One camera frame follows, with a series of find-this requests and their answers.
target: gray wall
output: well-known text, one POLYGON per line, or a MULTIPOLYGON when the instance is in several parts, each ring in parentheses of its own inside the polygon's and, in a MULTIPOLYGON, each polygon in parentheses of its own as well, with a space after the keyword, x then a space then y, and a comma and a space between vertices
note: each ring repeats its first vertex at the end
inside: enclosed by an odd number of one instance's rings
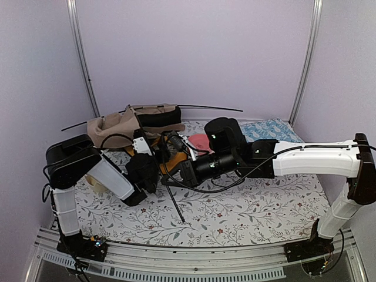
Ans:
POLYGON ((184 118, 289 118, 314 1, 80 0, 101 114, 127 104, 227 106, 184 118))
MULTIPOLYGON (((376 145, 376 2, 324 1, 303 105, 295 126, 306 142, 331 142, 364 132, 376 145)), ((345 179, 321 177, 333 201, 345 179)), ((351 222, 370 281, 376 276, 376 204, 351 222)))
POLYGON ((0 281, 20 282, 39 226, 46 148, 92 118, 65 1, 0 1, 0 281))

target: pink object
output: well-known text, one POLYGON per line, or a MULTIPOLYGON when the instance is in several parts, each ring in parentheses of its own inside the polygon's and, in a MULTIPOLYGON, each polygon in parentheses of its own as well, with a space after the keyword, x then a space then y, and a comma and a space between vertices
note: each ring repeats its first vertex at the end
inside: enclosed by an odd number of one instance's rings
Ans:
POLYGON ((190 137, 188 137, 188 140, 192 145, 199 150, 206 150, 212 152, 209 147, 209 139, 207 138, 206 134, 195 134, 190 137))

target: beige bag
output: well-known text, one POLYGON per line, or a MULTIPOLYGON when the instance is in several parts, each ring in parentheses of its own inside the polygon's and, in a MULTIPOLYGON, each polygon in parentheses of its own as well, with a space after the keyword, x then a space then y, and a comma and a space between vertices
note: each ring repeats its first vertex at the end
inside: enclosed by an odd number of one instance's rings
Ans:
POLYGON ((137 114, 148 138, 156 138, 163 131, 183 131, 185 126, 181 120, 181 110, 177 105, 147 105, 128 106, 124 114, 112 113, 108 116, 99 117, 88 121, 88 135, 96 147, 101 147, 103 140, 112 134, 121 134, 106 140, 104 148, 123 148, 131 145, 133 132, 140 128, 137 114))

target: floral tablecloth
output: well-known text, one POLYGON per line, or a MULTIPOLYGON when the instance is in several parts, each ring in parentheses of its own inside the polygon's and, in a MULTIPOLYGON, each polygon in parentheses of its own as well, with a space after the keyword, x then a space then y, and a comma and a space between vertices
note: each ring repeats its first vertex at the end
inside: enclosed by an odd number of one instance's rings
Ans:
MULTIPOLYGON (((203 133, 206 122, 185 122, 184 134, 203 133)), ((280 119, 240 122, 248 141, 279 139, 301 142, 280 119)), ((129 156, 106 153, 121 169, 129 156)), ((235 174, 215 180, 224 185, 235 174)), ((203 189, 217 189, 210 182, 203 189)), ((317 176, 293 174, 275 179, 247 179, 219 194, 202 194, 171 187, 186 219, 182 223, 166 187, 136 207, 127 207, 111 192, 95 193, 85 179, 76 185, 78 219, 85 235, 109 240, 164 246, 239 246, 275 243, 309 237, 310 227, 328 209, 317 176)))

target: cream-colored cup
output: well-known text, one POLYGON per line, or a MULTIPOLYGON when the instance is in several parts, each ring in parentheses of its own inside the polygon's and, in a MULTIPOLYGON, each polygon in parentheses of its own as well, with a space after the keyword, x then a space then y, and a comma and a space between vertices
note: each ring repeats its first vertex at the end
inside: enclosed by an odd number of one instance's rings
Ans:
POLYGON ((89 186, 93 189, 95 193, 103 193, 107 191, 107 188, 99 183, 94 177, 86 174, 85 179, 88 182, 89 186))

